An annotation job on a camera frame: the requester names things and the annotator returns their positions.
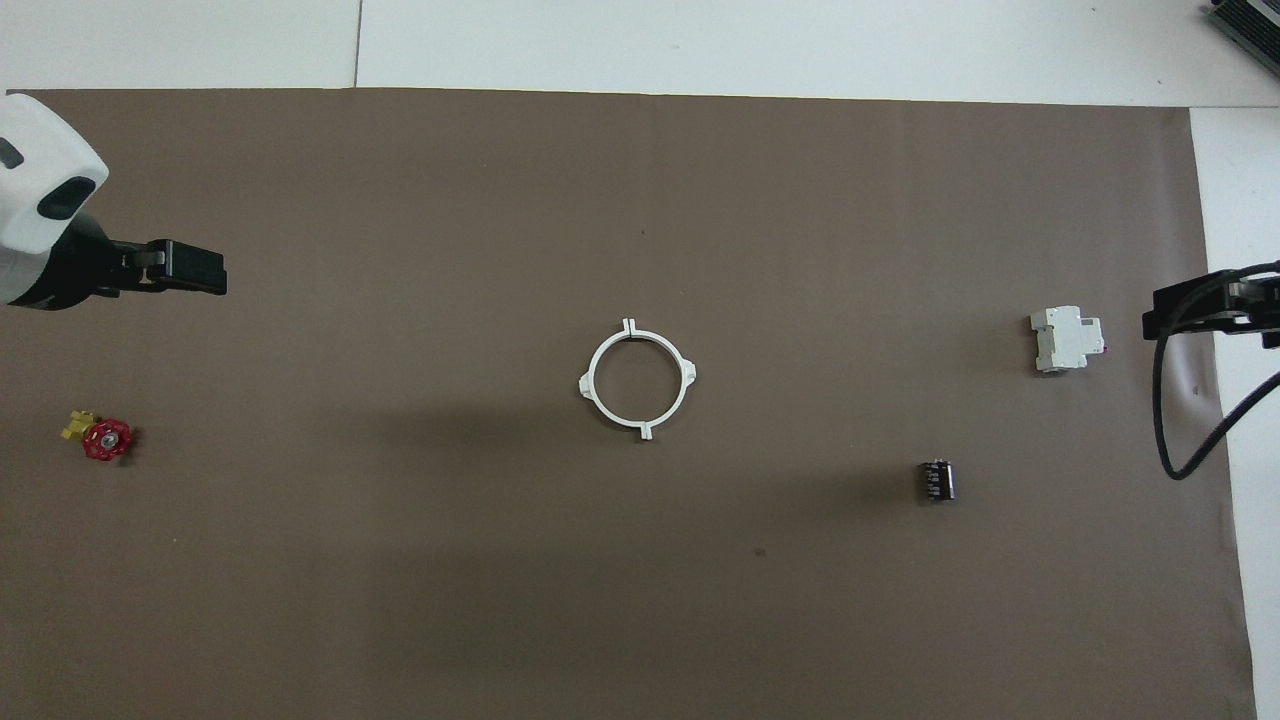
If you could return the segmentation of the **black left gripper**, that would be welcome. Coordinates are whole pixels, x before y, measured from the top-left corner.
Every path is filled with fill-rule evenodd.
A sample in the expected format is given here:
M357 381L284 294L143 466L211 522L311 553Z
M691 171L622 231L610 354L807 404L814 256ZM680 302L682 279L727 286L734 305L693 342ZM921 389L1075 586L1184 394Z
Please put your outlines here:
M101 295L125 273L124 290L169 290L225 296L224 256L174 240L111 241L91 215L72 219L47 252L1 251L1 304L45 311L73 307Z

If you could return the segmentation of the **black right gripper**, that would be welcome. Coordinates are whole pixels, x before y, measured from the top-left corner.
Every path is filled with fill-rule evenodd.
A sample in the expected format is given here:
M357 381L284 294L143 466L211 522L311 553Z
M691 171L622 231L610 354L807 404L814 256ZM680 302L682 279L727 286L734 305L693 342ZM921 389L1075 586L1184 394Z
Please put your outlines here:
M1143 338L1225 331L1228 336L1260 334L1262 347L1279 348L1279 265L1251 265L1208 274L1156 290L1143 314Z

